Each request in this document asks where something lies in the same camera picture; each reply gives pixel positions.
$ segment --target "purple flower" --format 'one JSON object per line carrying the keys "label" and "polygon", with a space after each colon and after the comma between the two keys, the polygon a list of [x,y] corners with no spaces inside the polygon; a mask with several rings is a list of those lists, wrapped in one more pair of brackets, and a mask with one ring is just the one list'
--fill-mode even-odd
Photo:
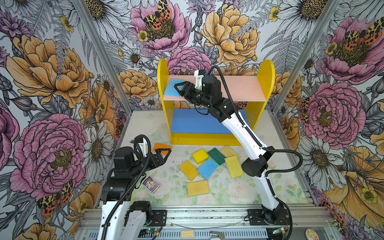
{"label": "purple flower", "polygon": [[189,0],[187,9],[190,14],[202,11],[208,15],[215,10],[215,3],[216,0]]}
{"label": "purple flower", "polygon": [[309,122],[304,123],[308,137],[328,142],[331,149],[342,149],[363,130],[366,115],[356,88],[347,83],[322,83],[310,97]]}
{"label": "purple flower", "polygon": [[55,195],[70,181],[77,187],[85,175],[81,165],[86,142],[83,127],[65,114],[26,127],[14,146],[17,168],[10,177],[11,189],[38,200]]}
{"label": "purple flower", "polygon": [[35,30],[29,27],[29,23],[18,19],[17,16],[12,17],[9,12],[0,11],[0,32],[13,39],[14,37],[21,38],[22,35],[31,37]]}
{"label": "purple flower", "polygon": [[5,68],[5,63],[7,62],[7,57],[9,54],[4,49],[4,47],[0,47],[0,67]]}
{"label": "purple flower", "polygon": [[228,6],[233,5],[234,8],[241,9],[244,4],[244,0],[225,0],[224,4],[228,4]]}
{"label": "purple flower", "polygon": [[322,62],[322,69],[327,76],[358,85],[375,76],[384,68],[383,37],[372,45],[367,45],[365,41],[358,41],[357,46],[352,50],[347,50],[345,47],[348,45],[345,40],[346,32],[360,33],[374,23],[373,21],[365,22],[365,19],[358,22],[358,18],[352,20],[348,17],[333,31],[334,35],[328,39],[325,59]]}
{"label": "purple flower", "polygon": [[19,134],[19,123],[4,107],[0,106],[0,170],[7,164],[12,152],[12,142]]}
{"label": "purple flower", "polygon": [[137,34],[139,41],[144,44],[144,49],[147,51],[143,51],[145,55],[157,55],[174,51],[188,42],[190,33],[189,18],[184,18],[177,4],[173,6],[170,1],[167,2],[172,16],[159,30],[153,30],[143,20],[146,16],[155,14],[157,3],[155,7],[149,5],[147,8],[140,6],[140,8],[131,9],[131,24],[134,26],[131,31]]}
{"label": "purple flower", "polygon": [[346,235],[348,240],[369,240],[369,233],[359,225],[357,220],[347,215],[344,215],[344,218],[347,224]]}
{"label": "purple flower", "polygon": [[207,55],[190,47],[176,49],[165,60],[171,75],[193,75],[195,70],[204,69],[208,72],[211,67],[211,60]]}

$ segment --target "light yellow sponge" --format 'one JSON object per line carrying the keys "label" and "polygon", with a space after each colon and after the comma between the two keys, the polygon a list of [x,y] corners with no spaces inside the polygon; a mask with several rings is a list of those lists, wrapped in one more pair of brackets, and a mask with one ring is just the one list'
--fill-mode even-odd
{"label": "light yellow sponge", "polygon": [[207,180],[187,183],[188,196],[203,195],[209,193]]}
{"label": "light yellow sponge", "polygon": [[237,156],[237,159],[240,159],[240,155],[238,155],[232,148],[229,146],[225,146],[220,150],[221,154],[225,157]]}
{"label": "light yellow sponge", "polygon": [[227,168],[231,178],[241,177],[244,175],[237,156],[227,157],[225,158],[225,162],[227,163]]}
{"label": "light yellow sponge", "polygon": [[201,149],[201,150],[193,153],[192,157],[195,160],[196,164],[200,164],[202,162],[205,162],[209,158],[208,154],[205,152],[204,149]]}
{"label": "light yellow sponge", "polygon": [[195,166],[188,160],[181,164],[179,168],[190,181],[193,181],[199,175]]}

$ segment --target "shelf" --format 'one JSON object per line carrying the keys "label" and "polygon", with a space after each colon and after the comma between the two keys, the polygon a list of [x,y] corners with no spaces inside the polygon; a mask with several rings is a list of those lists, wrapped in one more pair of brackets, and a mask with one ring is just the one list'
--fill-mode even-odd
{"label": "shelf", "polygon": [[[207,110],[200,109],[199,111],[205,113]],[[245,110],[240,110],[240,113],[248,123]],[[232,134],[228,128],[211,114],[201,115],[195,109],[175,109],[170,132],[188,134]]]}
{"label": "shelf", "polygon": [[[167,86],[172,78],[196,83],[194,76],[169,75]],[[263,90],[256,76],[224,76],[224,78],[234,101],[265,102]],[[223,97],[228,98],[223,83],[221,83],[221,92],[223,93]],[[164,101],[185,101],[185,98],[181,96],[173,97],[164,95]]]}

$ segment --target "rectangular sponge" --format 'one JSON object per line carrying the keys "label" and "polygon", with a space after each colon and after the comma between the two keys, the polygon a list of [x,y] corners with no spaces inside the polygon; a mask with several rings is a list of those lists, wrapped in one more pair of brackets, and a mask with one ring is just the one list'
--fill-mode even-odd
{"label": "rectangular sponge", "polygon": [[205,179],[208,179],[216,168],[218,168],[217,163],[208,158],[208,160],[197,170],[197,172],[200,173],[200,175]]}
{"label": "rectangular sponge", "polygon": [[244,175],[237,156],[227,157],[225,162],[227,163],[229,175],[231,175],[231,178],[241,177]]}
{"label": "rectangular sponge", "polygon": [[[175,89],[175,84],[176,83],[183,83],[185,80],[180,80],[180,79],[171,79],[169,81],[168,86],[166,87],[166,90],[164,91],[164,95],[167,96],[172,96],[172,97],[178,97],[180,94],[176,91]],[[179,90],[183,88],[183,86],[178,86],[177,87]]]}
{"label": "rectangular sponge", "polygon": [[[172,146],[168,146],[168,145],[165,145],[165,144],[161,144],[161,143],[156,143],[152,152],[156,152],[155,150],[158,149],[158,148],[170,148],[172,150]],[[168,152],[167,151],[162,151],[161,154],[163,155],[166,155]]]}
{"label": "rectangular sponge", "polygon": [[225,163],[225,156],[221,152],[219,152],[217,148],[214,148],[209,151],[208,156],[210,156],[210,158],[212,158],[212,160],[215,161],[219,166]]}
{"label": "rectangular sponge", "polygon": [[187,183],[188,196],[203,195],[209,193],[207,180]]}
{"label": "rectangular sponge", "polygon": [[201,149],[201,150],[193,153],[192,157],[195,160],[196,164],[200,164],[209,158],[208,154],[205,152],[204,149]]}
{"label": "rectangular sponge", "polygon": [[181,164],[179,168],[190,181],[193,181],[199,175],[195,166],[188,160]]}
{"label": "rectangular sponge", "polygon": [[231,157],[236,155],[237,159],[240,159],[240,155],[238,155],[235,151],[232,150],[229,146],[225,146],[220,150],[221,154],[223,154],[225,157]]}

